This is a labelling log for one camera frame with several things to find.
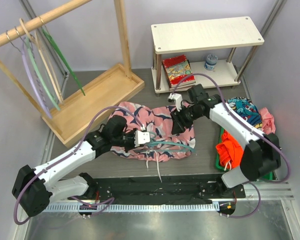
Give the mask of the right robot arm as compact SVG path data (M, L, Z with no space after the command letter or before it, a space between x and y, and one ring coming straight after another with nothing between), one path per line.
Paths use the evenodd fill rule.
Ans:
M198 84L188 91L191 104L184 106L178 93L171 93L169 102L175 103L172 118L173 135L184 133L195 120L207 117L232 135L243 149L239 166L224 173L216 184L216 193L223 198L233 193L234 187L267 175L281 166L279 139L265 134L235 113L218 94L208 95Z

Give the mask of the pink patterned shorts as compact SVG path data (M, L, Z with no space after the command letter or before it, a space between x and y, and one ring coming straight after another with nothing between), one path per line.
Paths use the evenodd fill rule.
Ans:
M119 106L121 108L116 109L110 116L114 117L115 115L119 115L124 117L127 121L127 131L133 130L134 128L140 130L141 128L136 122L135 118L126 113L125 110L128 110L137 119L139 119L148 132L156 133L157 138L172 140L173 142L182 142L183 144L187 144L195 148L196 139L193 126L187 128L183 133L175 135L172 134L173 121L171 117L171 111L175 109L175 106L168 105L151 109L147 106L127 101L121 102ZM167 162L170 159L182 159L190 156L192 153L156 151L156 147L150 148L146 145L128 152L126 152L123 147L114 146L110 151L115 155L125 159L137 159L147 162L155 161L157 163Z

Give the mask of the teal hanger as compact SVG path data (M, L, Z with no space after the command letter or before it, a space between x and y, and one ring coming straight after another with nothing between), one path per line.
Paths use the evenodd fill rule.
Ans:
M163 138L157 138L155 132L150 131L150 142L145 145L149 148L156 148L156 151L161 152L180 152L180 153L194 153L196 150L188 144L184 144L181 141L172 141Z

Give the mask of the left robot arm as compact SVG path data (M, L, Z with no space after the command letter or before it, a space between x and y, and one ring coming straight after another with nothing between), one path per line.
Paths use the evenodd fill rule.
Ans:
M86 172L64 180L64 176L81 165L109 152L112 147L132 150L139 146L140 131L126 130L124 117L112 117L102 129L89 132L82 141L55 159L31 168L23 166L17 174L12 188L17 206L21 206L29 217L40 214L55 201L70 197L92 199L97 192L97 183Z

